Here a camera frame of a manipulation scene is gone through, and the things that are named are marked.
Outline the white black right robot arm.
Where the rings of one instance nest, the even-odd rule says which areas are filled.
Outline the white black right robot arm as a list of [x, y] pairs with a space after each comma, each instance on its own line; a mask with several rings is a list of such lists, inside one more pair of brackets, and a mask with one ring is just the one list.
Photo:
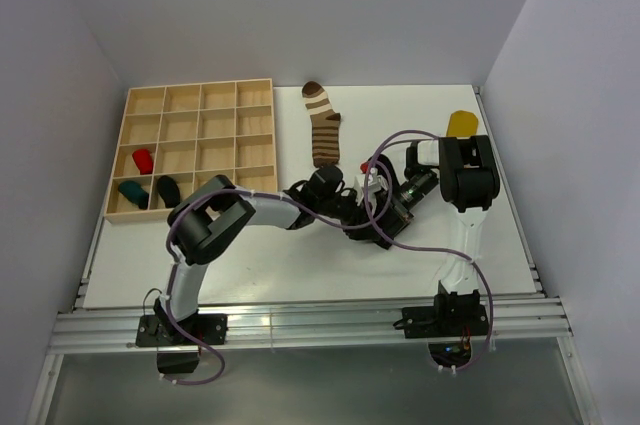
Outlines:
[[433, 323], [443, 334], [457, 333], [466, 323], [493, 322], [493, 298], [486, 278], [476, 263], [482, 226], [500, 192], [500, 176], [490, 139], [435, 137], [414, 140], [407, 148], [404, 185], [389, 185], [398, 192], [405, 215], [432, 190], [425, 187], [429, 174], [438, 170], [443, 200], [455, 208], [455, 249], [424, 247], [424, 252], [447, 253], [446, 274], [438, 282]]

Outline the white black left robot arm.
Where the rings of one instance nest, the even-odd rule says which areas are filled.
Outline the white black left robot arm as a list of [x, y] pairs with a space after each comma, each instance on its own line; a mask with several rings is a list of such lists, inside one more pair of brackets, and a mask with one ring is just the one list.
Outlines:
[[174, 264], [154, 305], [159, 333], [172, 344], [191, 339], [207, 266], [247, 226], [299, 230], [320, 220], [349, 233], [371, 230], [357, 193], [344, 194], [342, 183], [335, 166], [320, 168], [279, 194], [251, 192], [216, 175], [181, 202], [168, 218], [167, 250]]

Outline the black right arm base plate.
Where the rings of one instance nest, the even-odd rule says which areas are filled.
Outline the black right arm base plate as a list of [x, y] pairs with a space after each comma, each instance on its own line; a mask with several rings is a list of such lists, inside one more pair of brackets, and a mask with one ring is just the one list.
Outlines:
[[407, 339], [462, 338], [467, 334], [471, 337], [486, 336], [489, 325], [482, 305], [472, 309], [433, 305], [404, 307], [401, 318], [393, 323], [393, 328], [402, 331]]

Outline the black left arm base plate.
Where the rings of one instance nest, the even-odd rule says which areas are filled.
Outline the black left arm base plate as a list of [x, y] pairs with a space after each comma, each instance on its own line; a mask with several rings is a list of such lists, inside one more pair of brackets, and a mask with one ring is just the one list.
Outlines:
[[[207, 345], [222, 345], [226, 340], [228, 316], [226, 314], [196, 314], [179, 323], [190, 336]], [[135, 346], [138, 348], [194, 345], [168, 319], [162, 321], [155, 315], [140, 318]]]

